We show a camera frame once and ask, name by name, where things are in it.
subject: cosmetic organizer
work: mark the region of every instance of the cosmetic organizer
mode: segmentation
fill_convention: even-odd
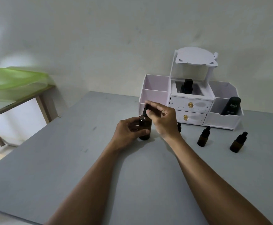
[[[170,76],[145,75],[139,97],[139,115],[145,100],[151,100],[174,108],[177,122],[234,130],[244,114],[240,107],[237,115],[221,115],[229,98],[239,95],[229,82],[210,81],[213,69],[218,66],[217,56],[218,53],[212,54],[198,47],[175,50]],[[193,79],[192,94],[180,93],[185,79],[173,76],[182,64],[208,67],[204,80]]]

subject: table surface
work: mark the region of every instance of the table surface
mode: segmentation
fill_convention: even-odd
[[[184,139],[221,177],[273,222],[273,114],[244,111],[236,131],[182,125]],[[116,124],[138,114],[138,98],[89,92],[0,160],[0,212],[42,224],[99,157]],[[239,153],[229,146],[243,131]],[[207,224],[177,160],[152,126],[116,164],[103,224]]]
[[[14,101],[14,102],[0,102],[0,114],[4,113],[12,108],[15,108],[16,106],[19,106],[19,105],[29,101],[30,99],[35,98],[38,95],[43,94],[45,91],[47,91],[53,87],[55,87],[55,85],[47,85],[46,87],[42,88],[41,90],[33,92],[32,94],[27,95],[27,96],[25,96],[17,101]]]

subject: drawer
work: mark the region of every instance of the drawer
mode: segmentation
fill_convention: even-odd
[[[206,117],[206,114],[176,110],[177,122],[181,122],[181,123],[202,125],[205,117]]]
[[[212,105],[213,101],[200,100],[200,99],[190,99],[183,97],[171,96],[169,107],[176,110],[184,110],[196,113],[207,114]]]

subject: green container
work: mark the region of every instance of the green container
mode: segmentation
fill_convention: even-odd
[[[0,68],[0,101],[17,101],[48,85],[48,74]]]

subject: white wall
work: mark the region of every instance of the white wall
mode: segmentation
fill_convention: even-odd
[[[273,112],[273,0],[0,0],[0,62],[47,71],[59,113],[88,90],[138,96],[185,46],[218,52],[214,78]]]

